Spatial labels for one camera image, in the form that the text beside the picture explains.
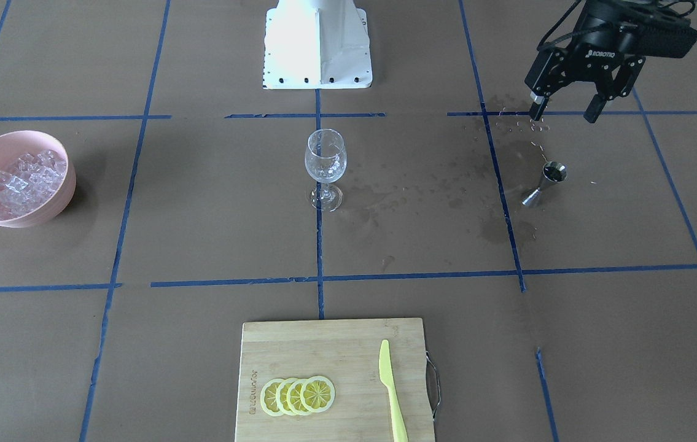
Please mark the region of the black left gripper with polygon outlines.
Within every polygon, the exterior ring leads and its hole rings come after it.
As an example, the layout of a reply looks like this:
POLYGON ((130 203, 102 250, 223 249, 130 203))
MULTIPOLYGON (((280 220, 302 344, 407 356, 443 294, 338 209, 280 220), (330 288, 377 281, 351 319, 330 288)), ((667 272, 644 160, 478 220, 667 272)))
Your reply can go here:
POLYGON ((542 119, 548 98, 561 88, 572 83, 592 83, 596 93, 583 118, 596 123, 607 99, 629 95, 646 62, 643 54, 624 52, 624 45, 631 38, 625 29, 616 36, 609 25, 595 25, 542 43, 524 80, 531 91, 531 120, 542 119))

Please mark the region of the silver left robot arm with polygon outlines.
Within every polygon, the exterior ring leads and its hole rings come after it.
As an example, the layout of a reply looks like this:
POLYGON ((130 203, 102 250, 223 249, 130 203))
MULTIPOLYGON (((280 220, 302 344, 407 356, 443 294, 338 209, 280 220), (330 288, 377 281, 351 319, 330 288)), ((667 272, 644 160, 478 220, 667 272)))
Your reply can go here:
POLYGON ((530 118, 541 120, 550 98, 571 83, 595 84, 584 112, 595 123, 610 101, 626 97, 647 58, 684 58, 697 40, 690 21, 657 1, 576 1, 575 27, 551 39, 545 33, 525 84, 530 118))

